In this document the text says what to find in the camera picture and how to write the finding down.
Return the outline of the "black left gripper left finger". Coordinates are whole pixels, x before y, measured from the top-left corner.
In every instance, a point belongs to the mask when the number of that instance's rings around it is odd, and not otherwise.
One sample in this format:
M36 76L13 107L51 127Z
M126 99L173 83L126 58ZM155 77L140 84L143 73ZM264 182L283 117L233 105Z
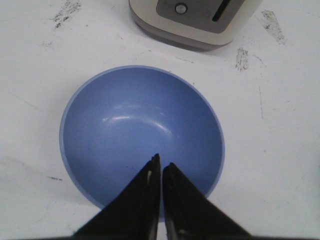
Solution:
M160 155L154 155L109 205L73 240L155 240L161 200Z

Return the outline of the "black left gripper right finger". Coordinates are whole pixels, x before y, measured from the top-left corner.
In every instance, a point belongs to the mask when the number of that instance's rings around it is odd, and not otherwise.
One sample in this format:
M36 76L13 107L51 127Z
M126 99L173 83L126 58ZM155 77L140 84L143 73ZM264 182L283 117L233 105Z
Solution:
M163 169L162 195L169 240L249 240L252 237L207 200L174 163Z

